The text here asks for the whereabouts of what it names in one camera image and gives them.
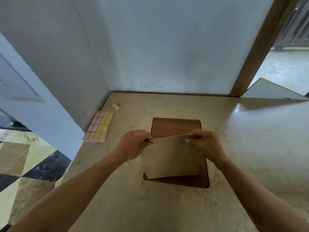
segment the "table surface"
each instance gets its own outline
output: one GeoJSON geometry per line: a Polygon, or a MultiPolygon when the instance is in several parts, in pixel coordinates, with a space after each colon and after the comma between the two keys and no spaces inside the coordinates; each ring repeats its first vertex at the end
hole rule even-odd
{"type": "MultiPolygon", "coordinates": [[[[64,177],[82,172],[154,117],[198,119],[227,155],[309,221],[309,102],[275,99],[111,93],[107,141],[84,143],[64,177]]],[[[210,188],[145,181],[139,159],[118,168],[70,231],[257,231],[223,174],[208,161],[210,188]]]]}

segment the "brown paper envelope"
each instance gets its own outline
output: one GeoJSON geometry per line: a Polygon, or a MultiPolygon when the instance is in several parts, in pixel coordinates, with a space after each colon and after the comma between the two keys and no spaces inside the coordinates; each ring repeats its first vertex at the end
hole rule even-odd
{"type": "Polygon", "coordinates": [[[150,139],[153,144],[140,154],[141,167],[149,179],[198,175],[195,147],[186,138],[195,134],[150,139]]]}

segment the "wall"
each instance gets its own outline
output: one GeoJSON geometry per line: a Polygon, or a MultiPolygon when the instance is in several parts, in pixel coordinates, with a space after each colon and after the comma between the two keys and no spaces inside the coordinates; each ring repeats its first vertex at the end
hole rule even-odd
{"type": "Polygon", "coordinates": [[[110,90],[229,94],[273,0],[76,0],[110,90]]]}
{"type": "Polygon", "coordinates": [[[1,85],[8,88],[5,96],[0,94],[0,108],[73,160],[83,130],[2,34],[0,66],[1,85]]]}
{"type": "Polygon", "coordinates": [[[109,89],[75,1],[0,0],[0,32],[85,130],[109,89]]]}

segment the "roll of tape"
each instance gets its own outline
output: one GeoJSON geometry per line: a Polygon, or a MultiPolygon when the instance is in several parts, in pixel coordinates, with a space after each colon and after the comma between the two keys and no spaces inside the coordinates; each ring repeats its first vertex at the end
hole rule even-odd
{"type": "Polygon", "coordinates": [[[113,102],[112,102],[112,106],[113,106],[116,110],[119,109],[119,107],[118,107],[118,102],[117,102],[117,101],[113,101],[113,102]]]}

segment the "forearm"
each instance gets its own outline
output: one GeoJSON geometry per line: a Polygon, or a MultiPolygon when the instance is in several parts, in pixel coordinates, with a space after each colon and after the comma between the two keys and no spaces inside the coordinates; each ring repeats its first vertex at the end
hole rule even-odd
{"type": "Polygon", "coordinates": [[[115,154],[102,160],[46,195],[10,232],[67,231],[85,210],[99,188],[120,165],[115,154]]]}
{"type": "Polygon", "coordinates": [[[259,231],[309,231],[306,220],[228,160],[221,171],[259,231]]]}

